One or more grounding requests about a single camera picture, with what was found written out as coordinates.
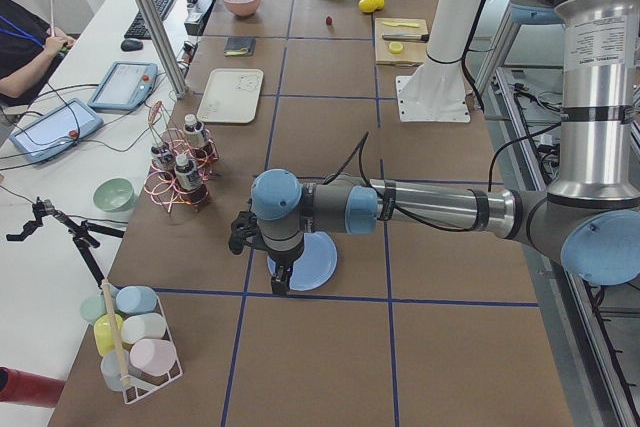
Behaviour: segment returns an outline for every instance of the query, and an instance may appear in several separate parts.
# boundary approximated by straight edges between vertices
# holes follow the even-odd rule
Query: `computer mouse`
[[[141,50],[144,44],[139,39],[124,39],[120,44],[120,50],[123,52],[131,52],[133,50]]]

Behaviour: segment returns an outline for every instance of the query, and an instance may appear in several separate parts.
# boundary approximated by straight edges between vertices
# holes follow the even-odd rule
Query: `black tripod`
[[[76,244],[80,255],[84,259],[87,267],[91,271],[93,278],[96,279],[98,287],[102,284],[104,275],[96,263],[96,259],[93,258],[91,247],[100,247],[100,242],[94,239],[90,231],[98,232],[99,234],[110,235],[112,237],[124,237],[124,232],[111,227],[105,227],[103,225],[93,224],[89,221],[83,220],[79,225],[71,220],[64,212],[56,210],[50,200],[40,200],[38,198],[35,204],[31,206],[35,220],[30,220],[22,227],[20,234],[7,234],[7,240],[10,242],[22,242],[31,234],[33,234],[38,227],[42,227],[42,219],[47,215],[52,215],[58,222],[64,224],[69,233],[73,235],[73,243]]]

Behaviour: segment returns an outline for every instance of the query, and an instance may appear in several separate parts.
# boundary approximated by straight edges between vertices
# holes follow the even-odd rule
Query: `white table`
[[[50,80],[51,86],[99,83],[116,60],[155,62],[163,71],[151,41],[143,50],[122,52],[123,34],[137,12],[134,0],[106,0],[82,33],[74,48]],[[187,17],[186,0],[177,0],[164,22],[176,55],[187,40],[183,22]],[[171,110],[175,96],[166,76],[160,76],[158,89],[148,99],[153,105],[162,100]],[[93,90],[64,91],[65,99],[88,100]],[[32,107],[48,112],[62,104],[54,94]],[[138,108],[127,117],[101,128],[90,139],[112,147],[128,147],[147,128],[148,109]],[[105,124],[121,114],[101,114]],[[21,126],[33,117],[22,120]],[[50,199],[55,207],[68,215],[111,218],[126,221],[131,211],[105,214],[93,205],[96,187],[113,177],[129,179],[140,193],[149,165],[151,135],[143,138],[125,153],[112,151],[96,143],[81,143],[50,162],[3,172],[2,185],[31,200]],[[0,157],[17,154],[10,141],[0,148]],[[18,156],[0,160],[0,169],[25,164]],[[7,242],[4,235],[19,233],[22,225],[33,219],[31,206],[25,200],[0,190],[0,363],[3,366],[66,379],[76,356],[86,323],[79,315],[81,302],[98,293],[97,285],[73,244],[67,229],[52,217],[24,242]],[[101,242],[91,249],[106,275],[120,245],[120,239],[95,234]],[[0,425],[37,427],[46,425],[53,410],[0,403]]]

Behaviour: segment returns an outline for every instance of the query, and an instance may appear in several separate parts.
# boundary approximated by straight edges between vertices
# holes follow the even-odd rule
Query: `bottle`
[[[164,172],[165,178],[173,178],[175,175],[176,159],[169,144],[162,139],[156,139],[151,146],[151,162],[156,169]]]
[[[209,142],[204,124],[195,115],[188,114],[184,117],[184,134],[187,143],[195,149],[196,157],[202,159],[213,154],[213,146]]]
[[[178,154],[176,157],[176,178],[192,204],[202,202],[209,195],[196,163],[187,157],[187,154]]]

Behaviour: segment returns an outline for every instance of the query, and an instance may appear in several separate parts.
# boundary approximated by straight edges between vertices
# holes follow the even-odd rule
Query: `black keyboard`
[[[158,11],[158,15],[162,20],[166,19],[171,11],[171,7],[176,0],[153,0],[153,3],[156,6],[156,10]],[[144,24],[144,18],[142,17],[142,12],[138,12],[136,17],[131,22],[131,25],[127,29],[124,34],[125,38],[134,38],[134,39],[150,39],[151,34],[147,29],[147,26]]]

